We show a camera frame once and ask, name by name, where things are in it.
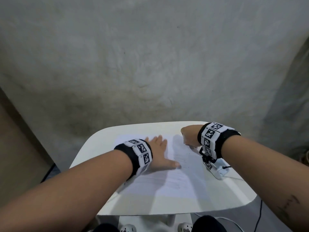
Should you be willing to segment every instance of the fist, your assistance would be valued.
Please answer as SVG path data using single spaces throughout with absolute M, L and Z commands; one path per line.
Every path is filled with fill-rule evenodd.
M 197 140 L 197 135 L 202 127 L 203 125 L 189 125 L 183 127 L 180 130 L 183 136 L 183 143 L 188 146 L 199 147 L 201 144 L 199 144 Z

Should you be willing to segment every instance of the paper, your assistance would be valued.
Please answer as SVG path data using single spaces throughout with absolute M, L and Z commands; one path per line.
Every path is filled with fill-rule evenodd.
M 121 135 L 116 139 L 114 145 L 134 138 L 145 139 L 145 136 Z M 140 175 L 122 187 L 118 191 L 119 194 L 206 199 L 206 181 L 201 156 L 183 144 L 183 138 L 180 135 L 163 135 L 163 138 L 168 140 L 167 150 L 164 153 L 165 157 L 178 161 L 181 164 L 181 169 Z

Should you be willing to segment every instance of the leg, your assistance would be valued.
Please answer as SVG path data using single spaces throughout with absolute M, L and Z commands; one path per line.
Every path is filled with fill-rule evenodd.
M 226 232 L 223 225 L 212 216 L 202 216 L 193 224 L 192 232 Z
M 119 232 L 119 230 L 112 224 L 103 223 L 96 227 L 93 232 Z

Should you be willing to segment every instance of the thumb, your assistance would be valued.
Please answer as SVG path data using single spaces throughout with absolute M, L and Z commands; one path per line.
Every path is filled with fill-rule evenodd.
M 180 167 L 180 163 L 174 160 L 165 159 L 165 167 L 169 169 L 176 169 Z

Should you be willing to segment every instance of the white shoe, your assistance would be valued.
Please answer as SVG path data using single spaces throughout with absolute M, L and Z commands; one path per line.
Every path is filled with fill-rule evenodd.
M 192 224 L 190 223 L 180 223 L 178 225 L 178 232 L 191 232 L 192 231 Z
M 136 228 L 131 224 L 126 224 L 121 227 L 120 232 L 136 232 Z

